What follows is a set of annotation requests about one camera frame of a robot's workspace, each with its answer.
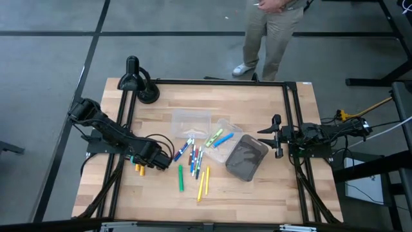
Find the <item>dark grey translucent bin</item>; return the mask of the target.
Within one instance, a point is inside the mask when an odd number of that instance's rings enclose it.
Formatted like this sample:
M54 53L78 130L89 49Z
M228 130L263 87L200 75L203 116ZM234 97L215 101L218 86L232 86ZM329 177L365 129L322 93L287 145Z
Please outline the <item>dark grey translucent bin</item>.
M265 144L250 135L243 135L227 158L225 167L238 179L250 182L267 153Z

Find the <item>white box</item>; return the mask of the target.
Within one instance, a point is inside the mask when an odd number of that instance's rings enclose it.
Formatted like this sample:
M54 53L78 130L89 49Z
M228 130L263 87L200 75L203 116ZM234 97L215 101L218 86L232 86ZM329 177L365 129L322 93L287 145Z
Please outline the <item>white box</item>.
M345 182L345 196L384 205L381 175L373 175Z

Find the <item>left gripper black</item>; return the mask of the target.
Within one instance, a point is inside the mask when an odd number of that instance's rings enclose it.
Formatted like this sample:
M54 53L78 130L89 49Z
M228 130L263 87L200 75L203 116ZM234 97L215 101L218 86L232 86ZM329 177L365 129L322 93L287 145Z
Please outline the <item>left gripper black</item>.
M170 166L171 158L164 154L156 142L138 141L130 145L131 160L135 164L164 171Z

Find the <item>black aluminium table frame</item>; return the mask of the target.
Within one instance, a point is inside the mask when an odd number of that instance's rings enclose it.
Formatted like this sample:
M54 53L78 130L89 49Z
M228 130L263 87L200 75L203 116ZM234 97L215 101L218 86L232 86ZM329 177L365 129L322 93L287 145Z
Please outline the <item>black aluminium table frame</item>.
M136 135L155 133L176 148L183 139L171 133L175 109L205 110L212 121L227 119L246 134L258 138L259 130L268 128L272 116L279 114L282 122L295 117L293 101L280 82L172 80L157 82L160 98L152 104L138 102L131 129ZM120 180L115 218L138 222L303 224L314 221L311 204L303 217L294 166L287 157L276 159L270 150L258 167L254 178L245 182L230 174L224 164L204 157L199 178L189 171L188 155L183 155L165 171L146 169L140 176L126 162ZM183 166L184 192L179 190L178 166ZM210 166L209 193L205 195L206 169ZM202 172L205 172L202 198L197 194Z

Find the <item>black desk frame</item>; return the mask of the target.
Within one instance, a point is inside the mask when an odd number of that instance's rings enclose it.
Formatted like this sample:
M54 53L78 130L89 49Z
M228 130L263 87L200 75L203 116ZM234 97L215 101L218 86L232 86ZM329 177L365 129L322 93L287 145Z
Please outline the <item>black desk frame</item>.
M356 79L349 78L345 80L347 86L367 86L367 87L389 87L391 83L395 81L400 81L400 78L409 71L412 71L412 48L409 48L406 44L404 36L402 35L400 29L398 28L393 16L389 12L384 0L377 0L384 15L386 16L387 22L389 23L394 37L400 43L402 49L406 53L406 61L402 63L399 67L395 68L393 71L385 75L380 79Z

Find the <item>light green highlighter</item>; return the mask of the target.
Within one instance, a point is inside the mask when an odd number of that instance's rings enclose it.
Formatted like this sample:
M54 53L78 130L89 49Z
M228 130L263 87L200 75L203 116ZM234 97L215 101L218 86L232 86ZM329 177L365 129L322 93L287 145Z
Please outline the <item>light green highlighter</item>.
M205 144L206 147L210 147L212 143L223 133L223 129L220 128Z

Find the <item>clear plastic bin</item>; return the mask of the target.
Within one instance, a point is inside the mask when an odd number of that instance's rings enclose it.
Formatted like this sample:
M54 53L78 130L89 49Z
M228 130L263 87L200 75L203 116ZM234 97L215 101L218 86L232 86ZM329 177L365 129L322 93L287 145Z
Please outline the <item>clear plastic bin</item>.
M175 109L171 119L171 133L177 138L206 139L211 130L211 112Z
M219 145L217 148L213 148L212 145L210 147L206 147L206 142L220 129L223 129L223 133L215 140L215 142L222 137L226 136L229 133L234 133L234 136L227 140L226 142ZM234 147L239 142L240 138L243 136L243 130L236 126L235 124L231 124L227 119L218 119L217 123L212 127L212 131L209 136L206 138L205 142L203 143L202 150L204 153L219 163L224 163L229 155L234 150Z

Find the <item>green dry-erase marker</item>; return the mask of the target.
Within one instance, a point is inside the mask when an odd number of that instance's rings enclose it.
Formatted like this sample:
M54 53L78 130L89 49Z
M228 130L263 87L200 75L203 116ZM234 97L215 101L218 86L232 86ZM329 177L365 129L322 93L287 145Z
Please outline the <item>green dry-erase marker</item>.
M195 176L195 174L196 174L196 168L197 168L197 164L198 164L198 159L199 159L199 156L200 156L200 152L201 152L201 147L198 148L198 156L197 156L197 160L196 160L195 167L194 167L193 172L192 172L192 176Z

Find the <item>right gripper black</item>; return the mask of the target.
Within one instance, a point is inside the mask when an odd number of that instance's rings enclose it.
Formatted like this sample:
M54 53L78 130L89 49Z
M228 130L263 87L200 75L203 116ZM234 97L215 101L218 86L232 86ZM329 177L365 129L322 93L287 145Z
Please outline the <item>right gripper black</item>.
M283 157L283 149L281 147L282 143L289 143L292 140L294 135L294 127L293 126L280 126L281 124L281 116L279 114L275 114L272 117L272 125L271 127L263 130L259 130L257 133L264 133L264 134L271 134L275 133L274 139L258 139L258 141L270 146L275 147L275 158L282 158Z

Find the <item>blue dry-erase marker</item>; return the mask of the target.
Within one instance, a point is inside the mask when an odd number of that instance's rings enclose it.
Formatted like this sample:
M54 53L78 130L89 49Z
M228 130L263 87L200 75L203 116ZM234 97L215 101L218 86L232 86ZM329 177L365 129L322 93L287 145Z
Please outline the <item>blue dry-erase marker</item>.
M176 162L184 153L184 151L187 149L188 145L191 143L191 139L188 139L186 143L176 152L174 156L174 161Z

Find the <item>person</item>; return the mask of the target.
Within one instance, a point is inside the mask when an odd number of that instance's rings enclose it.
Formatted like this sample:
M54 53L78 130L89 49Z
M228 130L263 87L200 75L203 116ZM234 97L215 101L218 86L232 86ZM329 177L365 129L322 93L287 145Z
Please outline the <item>person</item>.
M241 76L257 66L262 37L266 37L262 78L274 81L305 6L306 0L247 0L243 62L232 75Z

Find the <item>blue highlighter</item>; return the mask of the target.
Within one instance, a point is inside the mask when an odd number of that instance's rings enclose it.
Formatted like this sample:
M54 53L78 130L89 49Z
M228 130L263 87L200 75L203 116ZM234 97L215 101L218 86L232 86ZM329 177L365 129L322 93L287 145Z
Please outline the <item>blue highlighter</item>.
M227 140L231 139L234 136L234 133L229 133L226 136L222 137L221 139L217 140L213 143L212 147L217 148L222 143L226 142Z

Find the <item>navy dry-erase marker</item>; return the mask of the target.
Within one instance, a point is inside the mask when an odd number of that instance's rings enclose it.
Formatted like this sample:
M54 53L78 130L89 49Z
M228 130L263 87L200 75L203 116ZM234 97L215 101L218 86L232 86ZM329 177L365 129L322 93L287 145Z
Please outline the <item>navy dry-erase marker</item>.
M200 152L200 156L198 159L198 164L196 168L196 180L199 178L202 158L203 158L203 150Z

